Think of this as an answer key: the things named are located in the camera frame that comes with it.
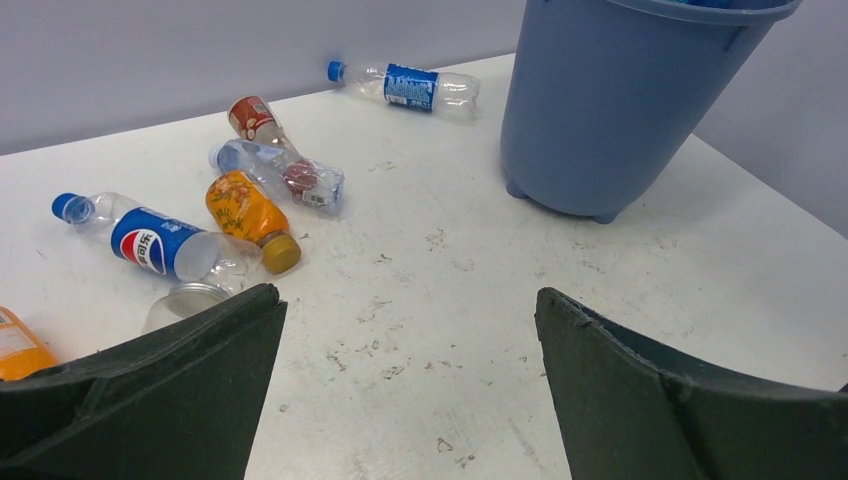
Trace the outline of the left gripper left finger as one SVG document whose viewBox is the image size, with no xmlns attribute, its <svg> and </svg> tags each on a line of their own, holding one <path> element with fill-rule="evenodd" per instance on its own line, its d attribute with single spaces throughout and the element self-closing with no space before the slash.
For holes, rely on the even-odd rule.
<svg viewBox="0 0 848 480">
<path fill-rule="evenodd" d="M 241 479 L 287 306 L 271 284 L 1 386 L 5 479 Z"/>
</svg>

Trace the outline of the blue plastic bin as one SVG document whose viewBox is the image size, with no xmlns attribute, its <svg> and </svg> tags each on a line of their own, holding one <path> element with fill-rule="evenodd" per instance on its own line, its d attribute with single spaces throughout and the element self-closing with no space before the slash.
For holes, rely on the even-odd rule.
<svg viewBox="0 0 848 480">
<path fill-rule="evenodd" d="M 507 192 L 612 222 L 794 1 L 533 0 L 500 136 Z"/>
</svg>

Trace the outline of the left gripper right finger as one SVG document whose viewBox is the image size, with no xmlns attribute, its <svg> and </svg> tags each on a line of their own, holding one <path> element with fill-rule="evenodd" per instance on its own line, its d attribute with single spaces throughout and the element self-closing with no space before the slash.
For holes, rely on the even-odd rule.
<svg viewBox="0 0 848 480">
<path fill-rule="evenodd" d="M 575 479 L 843 479 L 847 393 L 706 362 L 546 287 L 535 324 Z"/>
</svg>

